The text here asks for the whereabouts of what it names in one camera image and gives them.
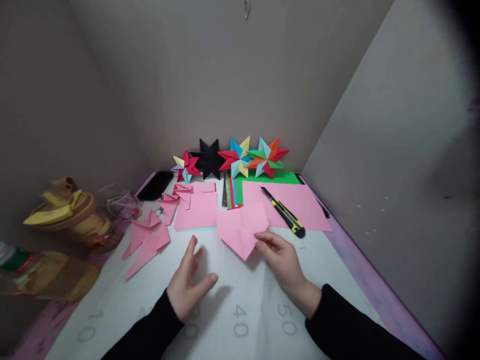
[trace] black shirt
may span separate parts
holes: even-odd
[[[330,285],[321,290],[320,304],[305,326],[331,359],[423,359]],[[158,359],[183,326],[165,290],[150,314],[137,321],[102,360]]]

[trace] colorful origami star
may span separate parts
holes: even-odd
[[[189,157],[189,152],[185,150],[182,158],[173,156],[173,159],[176,162],[176,166],[171,168],[171,171],[178,173],[177,183],[185,180],[186,183],[190,182],[192,175],[200,176],[200,171],[195,167],[198,157]]]
[[[270,145],[260,138],[258,142],[258,150],[247,151],[254,158],[253,161],[246,166],[247,169],[255,169],[255,177],[265,172],[271,179],[274,178],[275,169],[284,169],[285,166],[280,160],[288,153],[289,149],[279,149],[280,138],[277,137]]]
[[[247,165],[252,158],[248,155],[250,148],[250,136],[240,145],[230,138],[230,151],[219,151],[218,154],[225,159],[225,163],[220,170],[231,170],[231,177],[234,179],[238,173],[242,173],[246,178],[249,177]]]
[[[190,154],[199,157],[197,167],[203,171],[203,179],[213,174],[220,180],[220,167],[225,160],[219,155],[219,140],[215,140],[212,145],[208,146],[205,141],[200,139],[200,152],[191,152]]]

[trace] white cutting mat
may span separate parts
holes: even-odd
[[[217,183],[219,200],[223,181]],[[167,188],[171,193],[175,181]],[[147,214],[156,201],[145,202]],[[254,250],[242,261],[217,238],[216,231],[174,230],[171,243],[128,282],[124,273],[136,252],[121,260],[131,227],[103,267],[93,288],[81,301],[48,353],[47,360],[100,359],[141,317],[150,312],[178,268],[190,237],[204,247],[196,278],[216,272],[218,283],[195,309],[191,319],[167,348],[163,359],[327,359],[305,329],[305,317],[279,287]],[[305,276],[317,286],[328,283],[344,298],[382,324],[323,232],[307,231],[298,239],[289,229],[270,228],[295,245]]]

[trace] yellow utility knife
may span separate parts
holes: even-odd
[[[275,199],[269,191],[263,186],[260,189],[265,193],[265,195],[270,199],[273,207],[278,211],[280,216],[285,220],[286,224],[293,231],[293,233],[299,237],[303,238],[305,236],[305,228],[302,223],[293,215],[278,199]]]

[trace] phone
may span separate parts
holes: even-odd
[[[157,172],[140,191],[137,196],[138,200],[153,201],[160,199],[173,177],[174,174],[170,171]]]

